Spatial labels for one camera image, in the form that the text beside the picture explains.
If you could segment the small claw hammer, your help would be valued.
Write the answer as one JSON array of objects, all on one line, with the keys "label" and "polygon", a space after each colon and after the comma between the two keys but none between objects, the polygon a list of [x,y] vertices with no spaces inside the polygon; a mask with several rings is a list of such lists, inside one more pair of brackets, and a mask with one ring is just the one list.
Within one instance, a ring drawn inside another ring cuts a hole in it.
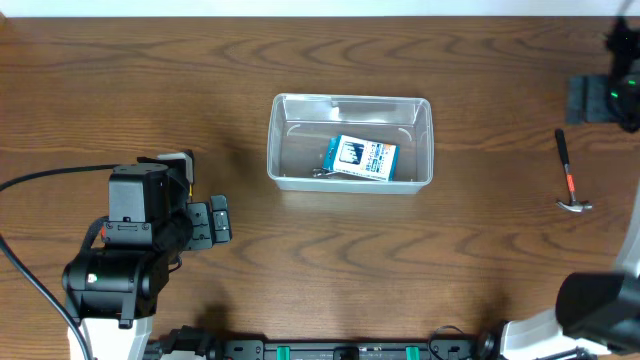
[{"label": "small claw hammer", "polygon": [[572,213],[584,213],[586,211],[590,211],[593,209],[593,205],[589,201],[577,200],[575,182],[570,170],[570,159],[569,159],[569,153],[566,145],[564,131],[558,128],[554,131],[554,136],[556,140],[559,158],[563,166],[564,176],[565,176],[567,189],[569,193],[568,202],[562,202],[561,200],[558,200],[556,202],[556,205],[559,208]]}]

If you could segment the silver combination wrench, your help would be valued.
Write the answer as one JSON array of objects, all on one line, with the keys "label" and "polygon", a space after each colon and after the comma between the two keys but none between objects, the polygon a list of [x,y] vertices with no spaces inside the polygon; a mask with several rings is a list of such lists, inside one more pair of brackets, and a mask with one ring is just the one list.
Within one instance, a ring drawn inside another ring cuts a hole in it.
[{"label": "silver combination wrench", "polygon": [[317,179],[330,179],[339,175],[340,172],[325,168],[314,168],[312,170],[312,177]]}]

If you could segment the white and teal box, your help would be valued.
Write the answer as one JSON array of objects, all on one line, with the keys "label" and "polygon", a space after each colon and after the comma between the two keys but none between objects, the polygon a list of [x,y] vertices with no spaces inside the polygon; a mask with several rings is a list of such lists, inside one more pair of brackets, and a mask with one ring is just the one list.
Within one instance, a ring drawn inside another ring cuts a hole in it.
[{"label": "white and teal box", "polygon": [[323,165],[349,176],[389,182],[394,178],[399,146],[338,135],[329,140]]}]

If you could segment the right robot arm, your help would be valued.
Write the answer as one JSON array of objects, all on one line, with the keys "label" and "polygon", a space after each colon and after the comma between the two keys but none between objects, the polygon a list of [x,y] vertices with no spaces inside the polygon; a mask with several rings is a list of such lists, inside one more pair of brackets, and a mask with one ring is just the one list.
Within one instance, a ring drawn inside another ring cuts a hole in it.
[{"label": "right robot arm", "polygon": [[[578,117],[639,130],[639,32],[618,15],[606,37],[612,64],[606,75],[574,78]],[[597,359],[639,350],[639,213],[631,216],[613,269],[573,273],[562,283],[554,308],[509,321],[487,333],[479,359]]]}]

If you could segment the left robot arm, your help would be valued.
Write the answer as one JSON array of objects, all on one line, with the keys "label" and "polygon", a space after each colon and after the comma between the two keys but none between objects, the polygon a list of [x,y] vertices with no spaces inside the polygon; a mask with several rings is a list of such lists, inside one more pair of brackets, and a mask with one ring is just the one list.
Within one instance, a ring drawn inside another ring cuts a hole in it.
[{"label": "left robot arm", "polygon": [[62,275],[71,358],[143,358],[158,296],[182,253],[231,241],[226,197],[193,201],[194,172],[191,151],[114,167],[109,214]]}]

